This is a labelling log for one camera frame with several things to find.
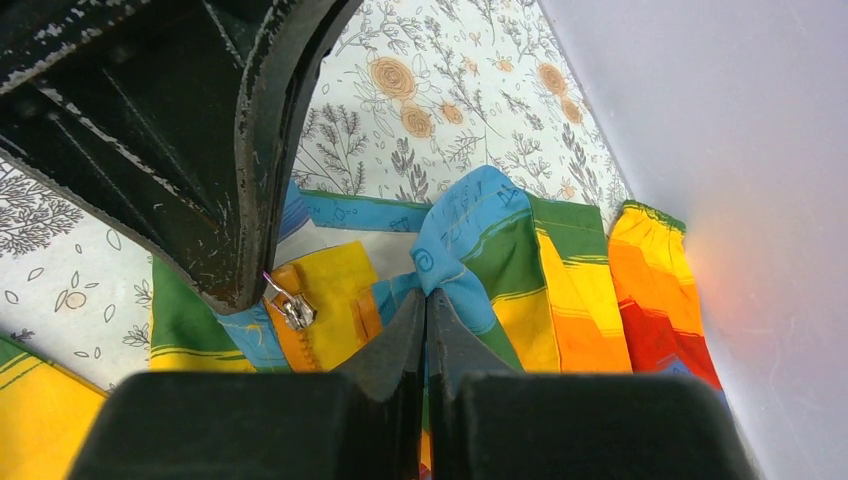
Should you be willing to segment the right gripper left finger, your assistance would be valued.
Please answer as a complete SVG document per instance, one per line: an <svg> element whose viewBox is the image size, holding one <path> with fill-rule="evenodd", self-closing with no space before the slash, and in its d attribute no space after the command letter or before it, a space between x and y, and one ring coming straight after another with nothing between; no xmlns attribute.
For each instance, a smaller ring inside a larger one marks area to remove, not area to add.
<svg viewBox="0 0 848 480"><path fill-rule="evenodd" d="M413 289L389 324L335 371L346 381L338 479L417 479L425 296Z"/></svg>

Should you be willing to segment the silver zipper slider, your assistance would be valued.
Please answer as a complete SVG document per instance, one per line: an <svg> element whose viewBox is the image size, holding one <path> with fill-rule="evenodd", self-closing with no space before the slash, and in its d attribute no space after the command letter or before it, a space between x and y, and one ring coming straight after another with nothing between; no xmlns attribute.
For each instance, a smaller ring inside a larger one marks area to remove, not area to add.
<svg viewBox="0 0 848 480"><path fill-rule="evenodd" d="M263 278L267 284L263 299L283 316L291 330L302 331L314 323L317 311L306 299L303 282L293 265L265 271Z"/></svg>

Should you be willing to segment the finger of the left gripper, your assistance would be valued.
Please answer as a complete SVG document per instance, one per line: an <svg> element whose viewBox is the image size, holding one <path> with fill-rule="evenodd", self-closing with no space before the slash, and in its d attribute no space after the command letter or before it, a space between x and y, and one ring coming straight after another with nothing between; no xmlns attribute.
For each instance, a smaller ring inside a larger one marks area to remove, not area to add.
<svg viewBox="0 0 848 480"><path fill-rule="evenodd" d="M256 304L321 63L354 1L5 1L1 155L168 264Z"/></svg>

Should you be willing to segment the rainbow striped jacket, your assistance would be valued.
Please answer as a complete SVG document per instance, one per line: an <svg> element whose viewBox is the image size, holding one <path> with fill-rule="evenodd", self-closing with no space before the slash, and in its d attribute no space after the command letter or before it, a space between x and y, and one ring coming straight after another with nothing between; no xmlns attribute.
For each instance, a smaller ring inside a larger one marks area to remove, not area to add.
<svg viewBox="0 0 848 480"><path fill-rule="evenodd" d="M413 289L521 375L508 479L747 479L703 338L684 226L627 201L550 201L483 166L426 211L383 210L416 239L410 273L378 280L358 242L291 261L314 323L265 301L214 315L155 261L150 370L105 393L1 342L5 479L338 479L346 381Z"/></svg>

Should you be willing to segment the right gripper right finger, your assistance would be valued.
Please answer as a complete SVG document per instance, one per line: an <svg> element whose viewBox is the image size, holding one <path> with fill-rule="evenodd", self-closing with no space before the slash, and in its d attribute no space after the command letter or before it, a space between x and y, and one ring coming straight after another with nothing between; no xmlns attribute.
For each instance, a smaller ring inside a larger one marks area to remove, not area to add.
<svg viewBox="0 0 848 480"><path fill-rule="evenodd" d="M429 426L436 479L508 479L519 470L517 422L524 378L461 322L448 295L426 306Z"/></svg>

